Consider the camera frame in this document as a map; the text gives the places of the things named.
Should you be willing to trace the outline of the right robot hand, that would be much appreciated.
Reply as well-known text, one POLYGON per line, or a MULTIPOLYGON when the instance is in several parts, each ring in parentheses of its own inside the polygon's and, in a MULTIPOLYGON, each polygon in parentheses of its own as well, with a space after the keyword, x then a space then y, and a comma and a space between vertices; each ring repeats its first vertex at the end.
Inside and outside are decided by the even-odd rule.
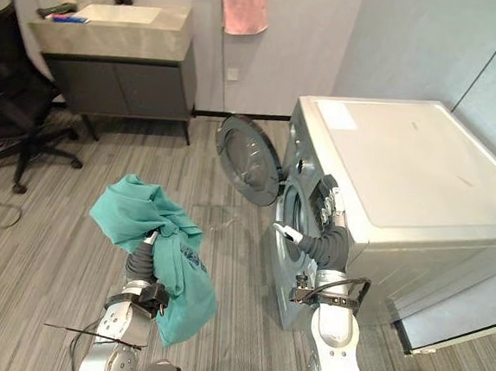
POLYGON ((340 188, 332 175, 325 175, 319 181, 317 190, 325 192, 321 210, 324 230, 319 237, 305 235, 295 228, 273 223, 273 228, 290 243, 314 259, 318 270, 333 270, 345 273, 348 259, 349 229, 346 226, 345 205, 340 188))

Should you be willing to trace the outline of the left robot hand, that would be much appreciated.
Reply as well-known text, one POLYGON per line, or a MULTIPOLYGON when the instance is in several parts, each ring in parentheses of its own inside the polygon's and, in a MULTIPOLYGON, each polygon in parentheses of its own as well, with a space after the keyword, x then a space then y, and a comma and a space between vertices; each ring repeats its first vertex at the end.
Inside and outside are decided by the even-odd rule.
POLYGON ((149 231, 139 246, 126 258, 126 280, 145 281, 148 284, 158 282, 154 264, 154 244, 158 239, 159 231, 149 231))

